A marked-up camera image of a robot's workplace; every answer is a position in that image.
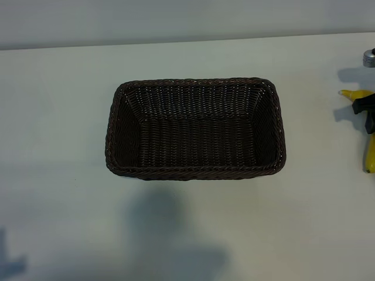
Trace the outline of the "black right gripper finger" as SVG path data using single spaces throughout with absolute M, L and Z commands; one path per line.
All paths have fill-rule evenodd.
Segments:
M 375 111 L 375 94 L 368 95 L 363 98 L 355 99 L 352 103 L 354 114 L 359 114 L 363 111 L 374 112 Z
M 375 132 L 375 117 L 374 117 L 374 114 L 367 114 L 364 126 L 366 128 L 367 134 L 371 135 Z

